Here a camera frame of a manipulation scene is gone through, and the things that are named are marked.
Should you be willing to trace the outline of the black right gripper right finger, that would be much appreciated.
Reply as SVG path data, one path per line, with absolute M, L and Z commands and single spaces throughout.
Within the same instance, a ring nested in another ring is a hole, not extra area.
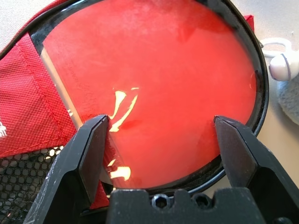
M 299 222 L 299 189 L 274 154 L 246 125 L 215 116 L 221 160 L 232 187 L 250 190 L 268 224 Z

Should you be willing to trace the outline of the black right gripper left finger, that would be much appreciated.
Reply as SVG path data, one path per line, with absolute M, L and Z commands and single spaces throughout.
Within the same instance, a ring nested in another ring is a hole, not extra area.
M 56 156 L 24 223 L 78 223 L 95 200 L 107 127 L 107 115 L 99 115 L 78 129 Z

